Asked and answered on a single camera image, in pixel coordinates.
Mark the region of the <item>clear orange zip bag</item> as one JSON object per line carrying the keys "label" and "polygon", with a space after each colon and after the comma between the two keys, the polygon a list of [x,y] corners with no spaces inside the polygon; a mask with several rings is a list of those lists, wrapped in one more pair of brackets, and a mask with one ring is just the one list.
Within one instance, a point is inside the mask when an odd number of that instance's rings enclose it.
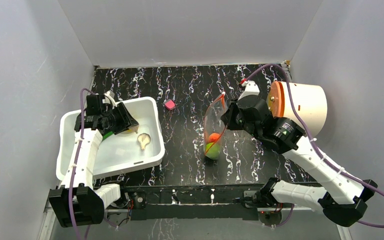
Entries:
{"label": "clear orange zip bag", "polygon": [[203,119],[203,127],[204,127],[204,155],[206,150],[207,143],[207,137],[212,133],[219,133],[221,134],[221,138],[216,142],[221,145],[223,141],[223,134],[225,132],[225,125],[221,120],[221,116],[226,112],[227,110],[227,104],[225,101],[225,95],[226,93],[223,91],[214,101],[210,103],[208,108],[206,109],[204,119]]}

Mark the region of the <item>green chili pepper toy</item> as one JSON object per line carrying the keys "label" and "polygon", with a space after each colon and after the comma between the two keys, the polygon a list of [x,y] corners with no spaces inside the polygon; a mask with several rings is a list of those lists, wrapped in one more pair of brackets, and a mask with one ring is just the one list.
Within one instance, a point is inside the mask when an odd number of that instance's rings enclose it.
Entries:
{"label": "green chili pepper toy", "polygon": [[112,136],[114,133],[111,131],[111,132],[108,132],[106,133],[103,137],[102,137],[102,140],[104,141],[105,139],[109,138],[110,136]]}

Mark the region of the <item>orange peach toy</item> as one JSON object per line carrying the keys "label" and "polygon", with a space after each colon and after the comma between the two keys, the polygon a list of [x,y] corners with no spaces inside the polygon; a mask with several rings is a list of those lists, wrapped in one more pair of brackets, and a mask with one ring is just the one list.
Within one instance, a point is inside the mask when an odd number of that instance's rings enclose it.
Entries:
{"label": "orange peach toy", "polygon": [[221,134],[219,133],[211,133],[208,137],[207,137],[207,143],[216,143],[219,139],[221,138]]}

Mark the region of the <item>white plastic bin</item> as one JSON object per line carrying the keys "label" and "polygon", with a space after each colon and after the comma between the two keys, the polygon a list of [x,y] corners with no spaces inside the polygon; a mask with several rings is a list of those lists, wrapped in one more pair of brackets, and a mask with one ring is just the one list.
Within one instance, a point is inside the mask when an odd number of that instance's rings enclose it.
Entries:
{"label": "white plastic bin", "polygon": [[[119,133],[103,140],[97,151],[93,177],[102,179],[159,165],[165,155],[165,145],[156,100],[145,96],[123,101],[129,113],[139,123],[138,134]],[[75,143],[75,120],[80,110],[67,112],[60,119],[60,149],[56,160],[56,177],[61,181],[67,173]],[[147,133],[151,143],[145,150],[137,141]]]}

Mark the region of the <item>green pear toy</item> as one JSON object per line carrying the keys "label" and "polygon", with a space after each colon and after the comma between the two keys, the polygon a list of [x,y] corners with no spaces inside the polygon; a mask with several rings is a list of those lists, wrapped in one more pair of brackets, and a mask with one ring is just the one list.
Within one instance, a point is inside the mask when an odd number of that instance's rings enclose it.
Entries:
{"label": "green pear toy", "polygon": [[217,160],[220,155],[220,148],[220,145],[216,142],[207,143],[205,146],[204,155],[211,160]]}

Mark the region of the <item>yellow starfruit toy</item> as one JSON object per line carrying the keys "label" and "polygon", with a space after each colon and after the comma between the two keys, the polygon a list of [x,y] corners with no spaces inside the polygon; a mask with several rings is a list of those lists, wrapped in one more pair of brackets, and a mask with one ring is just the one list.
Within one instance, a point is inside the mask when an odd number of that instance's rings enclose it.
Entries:
{"label": "yellow starfruit toy", "polygon": [[130,127],[127,130],[123,131],[124,134],[131,134],[131,133],[138,134],[138,132],[139,132],[139,127],[138,126]]}

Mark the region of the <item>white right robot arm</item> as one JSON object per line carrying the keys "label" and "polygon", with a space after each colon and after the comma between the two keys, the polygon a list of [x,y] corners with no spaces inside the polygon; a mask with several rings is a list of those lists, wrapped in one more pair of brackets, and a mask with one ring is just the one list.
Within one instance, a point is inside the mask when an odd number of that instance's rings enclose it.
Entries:
{"label": "white right robot arm", "polygon": [[339,165],[328,165],[316,154],[305,130],[290,118],[273,116],[264,99],[248,95],[233,100],[220,119],[228,130],[246,131],[263,146],[299,165],[321,185],[292,184],[271,177],[259,191],[246,193],[235,202],[256,208],[290,203],[322,212],[342,227],[350,227],[363,217],[366,201],[375,193],[365,185],[376,187],[376,183],[369,179],[356,182],[345,177]]}

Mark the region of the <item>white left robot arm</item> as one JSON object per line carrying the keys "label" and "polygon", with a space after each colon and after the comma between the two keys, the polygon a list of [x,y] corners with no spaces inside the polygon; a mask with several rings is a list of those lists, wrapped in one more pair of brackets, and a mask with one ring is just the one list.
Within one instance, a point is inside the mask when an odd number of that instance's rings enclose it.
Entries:
{"label": "white left robot arm", "polygon": [[138,132],[139,123],[114,93],[90,94],[74,118],[73,149],[67,172],[56,189],[49,191],[49,202],[63,228],[100,224],[105,209],[112,203],[124,208],[129,194],[117,184],[93,189],[93,170],[102,141],[108,135],[126,131]]}

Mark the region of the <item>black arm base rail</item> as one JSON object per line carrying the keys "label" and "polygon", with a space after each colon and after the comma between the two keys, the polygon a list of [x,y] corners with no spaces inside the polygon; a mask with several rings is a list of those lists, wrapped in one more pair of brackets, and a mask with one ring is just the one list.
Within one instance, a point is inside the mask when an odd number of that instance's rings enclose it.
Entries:
{"label": "black arm base rail", "polygon": [[121,222],[152,219],[242,219],[265,225],[284,222],[297,204],[268,203],[261,183],[216,185],[126,186],[100,188],[61,186],[49,192],[49,203],[60,225],[100,224],[112,215]]}

